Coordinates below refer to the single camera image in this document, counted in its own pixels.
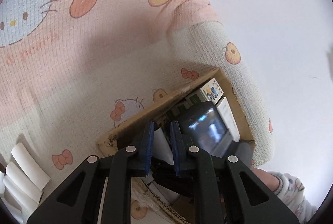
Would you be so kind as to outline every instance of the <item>torn cardboard edge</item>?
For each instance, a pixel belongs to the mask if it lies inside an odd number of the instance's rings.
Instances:
[[[224,92],[224,96],[228,99],[232,114],[234,115],[234,119],[239,130],[240,141],[251,142],[254,149],[254,137],[243,109],[239,103],[239,100],[237,99],[237,96],[234,93],[229,79],[219,68],[208,71],[195,81],[192,81],[191,83],[188,83],[178,90],[161,98],[156,103],[135,114],[125,122],[121,123],[118,127],[104,134],[97,141],[99,149],[105,156],[114,155],[114,153],[117,151],[115,148],[115,140],[117,140],[118,148],[127,146],[131,143],[136,134],[140,133],[142,129],[144,129],[144,126],[148,120],[154,120],[155,118],[160,117],[175,104],[185,98],[188,94],[192,93],[194,90],[212,78],[217,80]]]

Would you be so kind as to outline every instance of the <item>white tube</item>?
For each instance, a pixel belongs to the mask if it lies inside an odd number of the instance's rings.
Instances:
[[[24,147],[23,143],[20,142],[14,146],[12,149],[12,155],[28,178],[38,187],[39,190],[43,190],[50,178],[41,169],[41,167],[38,166],[36,161]]]
[[[16,184],[24,193],[32,198],[36,203],[40,202],[42,192],[33,182],[13,163],[9,162],[6,167],[6,174],[14,184]]]
[[[4,177],[5,174],[0,171],[0,197],[3,197],[5,195],[5,185],[3,184]]]
[[[174,157],[161,128],[154,131],[153,157],[173,165]]]
[[[27,194],[25,194],[21,189],[18,188],[16,184],[6,175],[3,179],[3,183],[6,188],[13,195],[14,199],[23,207],[28,210],[29,215],[31,215],[38,207],[33,199],[31,199]]]
[[[19,224],[23,224],[22,212],[15,208],[13,205],[9,204],[4,198],[1,198],[4,205],[7,207],[8,211],[16,219]]]

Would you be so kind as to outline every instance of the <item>triangular cutout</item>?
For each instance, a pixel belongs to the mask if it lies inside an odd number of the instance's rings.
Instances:
[[[57,202],[61,202],[70,207],[73,207],[76,204],[76,200],[79,196],[79,192],[84,180],[86,173],[82,171],[78,177],[76,177],[73,182],[59,195]]]
[[[256,185],[255,182],[252,181],[252,179],[245,172],[240,173],[240,178],[242,179],[251,206],[256,206],[268,201],[268,196]]]

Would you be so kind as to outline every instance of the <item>floral sleeve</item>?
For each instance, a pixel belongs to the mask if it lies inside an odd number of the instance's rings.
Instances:
[[[280,185],[274,193],[294,212],[300,224],[306,224],[317,209],[305,199],[305,187],[302,182],[287,173],[270,172],[270,174],[277,177],[280,181]]]

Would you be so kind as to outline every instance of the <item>person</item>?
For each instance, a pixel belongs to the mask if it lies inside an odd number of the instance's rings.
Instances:
[[[257,177],[279,197],[285,205],[297,216],[300,224],[306,224],[317,211],[304,197],[302,182],[288,173],[266,172],[251,168]]]

